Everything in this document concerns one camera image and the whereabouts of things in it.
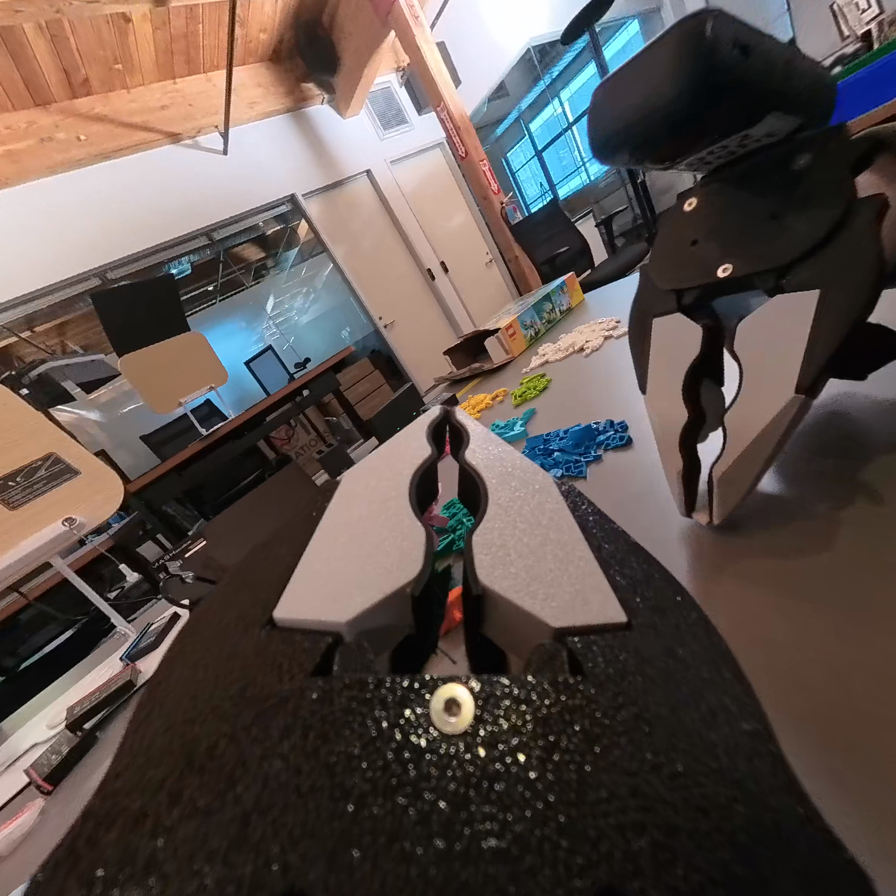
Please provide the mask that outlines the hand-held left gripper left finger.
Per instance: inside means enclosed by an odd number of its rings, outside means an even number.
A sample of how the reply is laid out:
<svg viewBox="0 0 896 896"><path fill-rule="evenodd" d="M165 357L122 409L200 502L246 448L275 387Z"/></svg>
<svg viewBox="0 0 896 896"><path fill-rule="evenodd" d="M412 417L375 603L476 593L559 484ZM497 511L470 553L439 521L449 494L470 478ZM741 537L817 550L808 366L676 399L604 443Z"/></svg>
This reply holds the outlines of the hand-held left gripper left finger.
<svg viewBox="0 0 896 896"><path fill-rule="evenodd" d="M439 493L449 409L416 418L344 473L273 611L281 628L343 641L400 641L434 547L426 511Z"/></svg>

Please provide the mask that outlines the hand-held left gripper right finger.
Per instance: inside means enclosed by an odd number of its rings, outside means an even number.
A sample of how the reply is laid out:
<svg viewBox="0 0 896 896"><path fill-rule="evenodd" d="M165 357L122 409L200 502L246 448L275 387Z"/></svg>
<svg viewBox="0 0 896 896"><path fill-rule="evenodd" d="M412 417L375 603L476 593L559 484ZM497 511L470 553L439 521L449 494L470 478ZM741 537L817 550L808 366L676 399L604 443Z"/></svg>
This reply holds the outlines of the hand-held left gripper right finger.
<svg viewBox="0 0 896 896"><path fill-rule="evenodd" d="M474 515L464 548L468 652L530 653L628 616L556 482L461 410L448 412L458 497Z"/></svg>

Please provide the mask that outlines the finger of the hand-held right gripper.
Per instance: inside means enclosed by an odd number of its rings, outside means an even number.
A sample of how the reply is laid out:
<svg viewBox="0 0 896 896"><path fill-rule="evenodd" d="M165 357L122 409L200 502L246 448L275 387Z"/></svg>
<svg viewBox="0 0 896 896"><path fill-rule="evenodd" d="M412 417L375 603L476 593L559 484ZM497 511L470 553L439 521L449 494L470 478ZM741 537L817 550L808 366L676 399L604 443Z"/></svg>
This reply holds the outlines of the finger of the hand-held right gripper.
<svg viewBox="0 0 896 896"><path fill-rule="evenodd" d="M713 526L750 495L811 405L798 382L820 296L812 289L770 297L734 329L728 352L738 380L709 475Z"/></svg>
<svg viewBox="0 0 896 896"><path fill-rule="evenodd" d="M698 436L706 422L707 335L705 324L682 312L675 292L639 279L628 321L633 370L669 491L679 513L693 520L701 482Z"/></svg>

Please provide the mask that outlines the pile of teal lego pieces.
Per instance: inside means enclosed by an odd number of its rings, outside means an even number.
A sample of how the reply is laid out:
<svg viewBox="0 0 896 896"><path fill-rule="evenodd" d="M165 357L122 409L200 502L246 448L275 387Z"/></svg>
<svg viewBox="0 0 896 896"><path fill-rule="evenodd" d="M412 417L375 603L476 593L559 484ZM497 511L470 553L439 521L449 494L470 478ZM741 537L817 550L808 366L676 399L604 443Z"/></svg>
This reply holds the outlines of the pile of teal lego pieces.
<svg viewBox="0 0 896 896"><path fill-rule="evenodd" d="M432 564L434 572L442 570L454 560L457 554L463 553L467 535L475 524L474 516L463 502L456 497L446 501L440 507L439 512L446 517L450 517L452 524L449 531L443 533L441 539L437 539L435 533L430 529L431 534L434 536L434 559Z"/></svg>

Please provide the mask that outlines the pile of light blue lego pieces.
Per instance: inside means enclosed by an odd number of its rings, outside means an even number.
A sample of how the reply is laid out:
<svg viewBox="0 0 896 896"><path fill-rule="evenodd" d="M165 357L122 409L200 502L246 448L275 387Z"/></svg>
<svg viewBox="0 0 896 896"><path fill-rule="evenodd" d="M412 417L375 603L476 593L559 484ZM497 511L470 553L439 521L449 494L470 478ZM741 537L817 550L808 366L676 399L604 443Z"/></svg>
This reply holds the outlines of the pile of light blue lego pieces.
<svg viewBox="0 0 896 896"><path fill-rule="evenodd" d="M490 425L489 431L504 442L524 441L530 437L528 424L536 412L535 408L529 408L525 409L521 415L509 420L496 420Z"/></svg>

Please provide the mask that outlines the blue lego baseplate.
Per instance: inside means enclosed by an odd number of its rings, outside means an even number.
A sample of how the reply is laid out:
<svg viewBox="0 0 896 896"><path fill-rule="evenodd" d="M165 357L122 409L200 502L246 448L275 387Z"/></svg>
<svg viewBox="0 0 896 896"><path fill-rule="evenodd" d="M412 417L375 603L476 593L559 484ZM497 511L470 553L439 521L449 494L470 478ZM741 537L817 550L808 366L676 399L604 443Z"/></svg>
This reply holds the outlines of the blue lego baseplate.
<svg viewBox="0 0 896 896"><path fill-rule="evenodd" d="M843 124L894 100L894 63L894 56L888 56L839 81L830 124Z"/></svg>

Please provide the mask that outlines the colourful lego set box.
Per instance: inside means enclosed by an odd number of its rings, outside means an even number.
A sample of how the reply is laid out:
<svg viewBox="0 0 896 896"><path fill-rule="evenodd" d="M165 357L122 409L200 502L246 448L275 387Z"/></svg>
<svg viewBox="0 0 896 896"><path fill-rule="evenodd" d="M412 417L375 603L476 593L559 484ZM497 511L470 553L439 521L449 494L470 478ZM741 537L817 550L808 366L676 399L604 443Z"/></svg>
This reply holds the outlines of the colourful lego set box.
<svg viewBox="0 0 896 896"><path fill-rule="evenodd" d="M580 280L568 273L521 297L484 326L463 335L443 351L450 365L436 385L497 369L536 344L584 299Z"/></svg>

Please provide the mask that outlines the black office chair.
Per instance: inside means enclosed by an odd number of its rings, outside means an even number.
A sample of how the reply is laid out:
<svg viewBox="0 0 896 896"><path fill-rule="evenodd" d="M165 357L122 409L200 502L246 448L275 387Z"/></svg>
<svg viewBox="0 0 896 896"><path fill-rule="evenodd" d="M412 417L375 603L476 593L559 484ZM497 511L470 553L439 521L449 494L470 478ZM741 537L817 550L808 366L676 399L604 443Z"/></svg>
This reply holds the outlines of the black office chair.
<svg viewBox="0 0 896 896"><path fill-rule="evenodd" d="M510 224L510 231L543 285L569 273L587 275L595 266L586 237L554 198Z"/></svg>

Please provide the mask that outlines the blue and black box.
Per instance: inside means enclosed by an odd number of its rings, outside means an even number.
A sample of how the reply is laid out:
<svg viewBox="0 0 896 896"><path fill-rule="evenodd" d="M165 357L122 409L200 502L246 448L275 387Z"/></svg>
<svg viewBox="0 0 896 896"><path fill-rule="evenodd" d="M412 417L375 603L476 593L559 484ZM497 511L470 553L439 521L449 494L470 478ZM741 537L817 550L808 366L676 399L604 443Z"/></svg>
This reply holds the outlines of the blue and black box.
<svg viewBox="0 0 896 896"><path fill-rule="evenodd" d="M147 623L119 657L123 665L136 664L158 650L180 625L184 615L172 610Z"/></svg>

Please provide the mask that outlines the beige rounded board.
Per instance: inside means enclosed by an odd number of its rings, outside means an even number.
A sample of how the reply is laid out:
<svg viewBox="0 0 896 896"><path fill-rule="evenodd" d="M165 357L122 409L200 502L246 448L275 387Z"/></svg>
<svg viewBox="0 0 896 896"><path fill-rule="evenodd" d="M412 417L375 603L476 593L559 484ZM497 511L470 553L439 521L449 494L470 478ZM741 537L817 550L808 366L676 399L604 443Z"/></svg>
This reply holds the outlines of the beige rounded board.
<svg viewBox="0 0 896 896"><path fill-rule="evenodd" d="M119 358L120 374L157 415L217 390L229 373L200 331L188 331Z"/></svg>

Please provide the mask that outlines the beige door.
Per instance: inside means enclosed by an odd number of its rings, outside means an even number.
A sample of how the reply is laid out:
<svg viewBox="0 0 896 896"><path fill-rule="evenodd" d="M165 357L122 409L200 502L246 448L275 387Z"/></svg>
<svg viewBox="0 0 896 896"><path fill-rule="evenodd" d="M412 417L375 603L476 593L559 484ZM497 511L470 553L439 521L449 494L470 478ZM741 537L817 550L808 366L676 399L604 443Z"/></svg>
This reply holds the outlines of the beige door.
<svg viewBox="0 0 896 896"><path fill-rule="evenodd" d="M517 293L447 145L401 155L389 165L472 326L488 323Z"/></svg>
<svg viewBox="0 0 896 896"><path fill-rule="evenodd" d="M449 369L442 351L454 329L375 179L355 175L304 194L302 204L398 361L429 392Z"/></svg>

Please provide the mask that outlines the flat black box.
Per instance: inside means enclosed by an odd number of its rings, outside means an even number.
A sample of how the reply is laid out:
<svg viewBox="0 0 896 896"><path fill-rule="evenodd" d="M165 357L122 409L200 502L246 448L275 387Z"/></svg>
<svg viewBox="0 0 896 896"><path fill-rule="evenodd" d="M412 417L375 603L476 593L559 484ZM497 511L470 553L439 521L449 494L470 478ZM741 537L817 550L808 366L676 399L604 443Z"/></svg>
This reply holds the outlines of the flat black box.
<svg viewBox="0 0 896 896"><path fill-rule="evenodd" d="M63 728L57 737L25 769L31 786L49 796L98 740L93 729L72 731Z"/></svg>
<svg viewBox="0 0 896 896"><path fill-rule="evenodd" d="M71 704L65 711L65 730L72 734L84 731L98 717L130 697L140 686L140 673L140 666L128 663Z"/></svg>

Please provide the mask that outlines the light wood standing desk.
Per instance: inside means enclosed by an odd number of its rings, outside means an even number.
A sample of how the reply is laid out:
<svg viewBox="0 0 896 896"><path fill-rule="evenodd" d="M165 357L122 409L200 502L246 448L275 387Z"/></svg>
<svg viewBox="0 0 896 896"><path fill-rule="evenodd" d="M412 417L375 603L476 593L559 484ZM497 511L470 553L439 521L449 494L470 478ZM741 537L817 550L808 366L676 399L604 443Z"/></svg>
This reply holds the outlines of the light wood standing desk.
<svg viewBox="0 0 896 896"><path fill-rule="evenodd" d="M1 587L36 570L120 508L121 477L1 388Z"/></svg>

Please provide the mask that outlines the black square board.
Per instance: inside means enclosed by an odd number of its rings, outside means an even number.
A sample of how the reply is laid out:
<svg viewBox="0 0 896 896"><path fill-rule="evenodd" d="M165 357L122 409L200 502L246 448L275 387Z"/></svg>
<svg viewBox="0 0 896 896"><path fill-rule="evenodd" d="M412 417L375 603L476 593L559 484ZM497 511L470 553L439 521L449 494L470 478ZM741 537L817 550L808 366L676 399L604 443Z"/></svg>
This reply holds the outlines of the black square board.
<svg viewBox="0 0 896 896"><path fill-rule="evenodd" d="M171 273L96 290L90 299L118 357L191 331Z"/></svg>

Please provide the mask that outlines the white wall vent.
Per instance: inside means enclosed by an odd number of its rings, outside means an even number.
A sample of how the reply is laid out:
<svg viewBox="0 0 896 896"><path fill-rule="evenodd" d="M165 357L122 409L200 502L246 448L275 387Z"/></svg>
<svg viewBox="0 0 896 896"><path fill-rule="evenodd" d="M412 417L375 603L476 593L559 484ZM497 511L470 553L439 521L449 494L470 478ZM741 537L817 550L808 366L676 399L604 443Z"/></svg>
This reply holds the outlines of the white wall vent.
<svg viewBox="0 0 896 896"><path fill-rule="evenodd" d="M365 100L364 110L380 140L392 139L415 128L392 81L374 84Z"/></svg>

